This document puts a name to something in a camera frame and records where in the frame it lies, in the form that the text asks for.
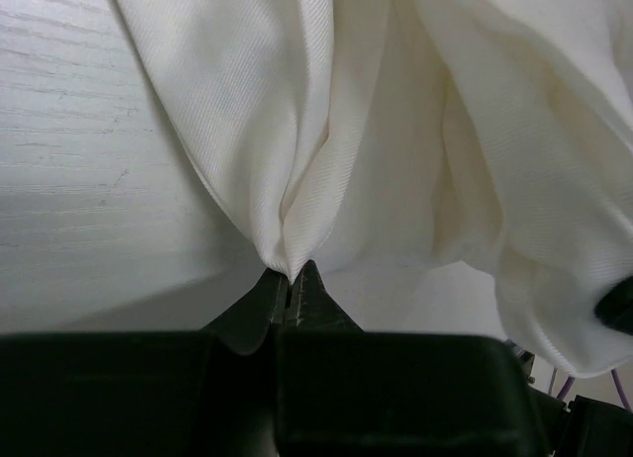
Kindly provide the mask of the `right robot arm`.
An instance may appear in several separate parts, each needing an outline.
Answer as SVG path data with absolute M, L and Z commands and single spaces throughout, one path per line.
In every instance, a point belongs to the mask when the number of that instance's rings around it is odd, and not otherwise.
M 632 279 L 614 286 L 595 306 L 594 314 L 605 326 L 632 333 Z M 555 397 L 535 392 L 548 449 L 555 456 L 620 456 L 632 454 L 632 407 L 615 369 L 610 372 L 621 405 L 583 396 L 569 403 L 564 397 L 575 379 L 568 378 Z

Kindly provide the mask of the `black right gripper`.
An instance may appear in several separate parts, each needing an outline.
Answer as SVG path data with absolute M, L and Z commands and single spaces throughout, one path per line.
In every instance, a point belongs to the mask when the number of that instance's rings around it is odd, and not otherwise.
M 596 304 L 596 318 L 607 328 L 633 335 L 633 278 L 616 284 Z

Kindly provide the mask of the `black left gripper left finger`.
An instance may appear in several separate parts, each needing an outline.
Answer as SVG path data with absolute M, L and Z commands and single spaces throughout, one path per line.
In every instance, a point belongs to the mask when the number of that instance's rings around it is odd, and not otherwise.
M 189 331 L 1 340 L 5 456 L 273 456 L 269 336 L 288 293 L 266 271 Z

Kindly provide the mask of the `white pleated skirt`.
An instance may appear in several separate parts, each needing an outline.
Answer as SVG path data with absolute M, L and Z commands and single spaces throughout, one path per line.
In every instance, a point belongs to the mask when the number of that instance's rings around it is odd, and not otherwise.
M 632 357 L 632 0 L 116 0 L 268 267 L 465 261 L 570 374 Z

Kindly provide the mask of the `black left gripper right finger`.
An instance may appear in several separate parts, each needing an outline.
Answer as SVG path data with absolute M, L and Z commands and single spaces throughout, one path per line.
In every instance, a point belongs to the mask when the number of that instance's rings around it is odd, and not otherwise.
M 276 336 L 283 456 L 543 456 L 512 351 L 480 335 L 362 330 L 308 262 Z

